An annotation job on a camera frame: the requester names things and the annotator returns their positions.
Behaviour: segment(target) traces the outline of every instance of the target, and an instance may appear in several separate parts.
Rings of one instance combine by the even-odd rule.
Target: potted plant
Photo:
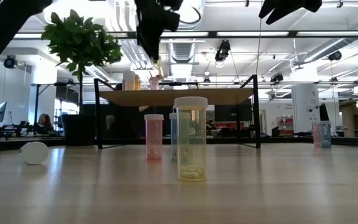
[[[89,75],[85,67],[102,67],[106,63],[120,61],[122,56],[117,39],[107,34],[102,25],[94,24],[92,19],[84,20],[74,10],[63,20],[52,13],[52,24],[45,26],[42,34],[42,40],[50,40],[50,53],[60,57],[58,65],[68,63],[66,68],[80,82],[80,113],[62,117],[66,144],[69,146],[94,143],[96,117],[93,114],[83,114],[83,75]]]

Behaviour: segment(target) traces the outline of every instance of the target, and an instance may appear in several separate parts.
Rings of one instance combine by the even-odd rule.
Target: white cap
[[[163,121],[164,120],[164,115],[162,114],[146,114],[144,116],[144,119],[146,121]]]
[[[202,108],[208,107],[208,99],[199,96],[187,96],[175,99],[175,107],[181,106],[200,106]]]
[[[42,142],[29,142],[21,147],[23,160],[28,164],[40,164],[49,156],[49,148]]]
[[[178,119],[178,114],[177,113],[170,113],[169,114],[169,119]]]

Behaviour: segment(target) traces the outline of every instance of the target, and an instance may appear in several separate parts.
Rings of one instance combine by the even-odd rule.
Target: woman
[[[52,123],[50,122],[50,116],[47,114],[41,114],[38,119],[38,124],[34,125],[34,130],[38,134],[54,134]]]

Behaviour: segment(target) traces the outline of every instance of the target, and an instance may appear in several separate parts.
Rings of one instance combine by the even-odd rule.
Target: computer monitor
[[[0,104],[0,123],[4,121],[6,102]]]

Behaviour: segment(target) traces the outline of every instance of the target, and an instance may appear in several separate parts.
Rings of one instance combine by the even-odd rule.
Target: pillar
[[[53,84],[57,80],[57,68],[54,64],[44,61],[32,66],[31,71],[31,83],[33,84]],[[32,86],[30,89],[30,103],[29,103],[29,121],[30,124],[34,123],[35,115],[35,97],[37,87]],[[53,123],[53,117],[55,115],[55,98],[56,98],[56,87],[49,86],[40,95],[38,100],[38,112],[37,117],[45,113],[50,116],[51,122]]]
[[[303,69],[292,73],[294,82],[315,82],[318,80],[316,66],[302,65]],[[294,132],[309,132],[313,121],[320,120],[318,86],[292,86],[292,103],[294,110]]]

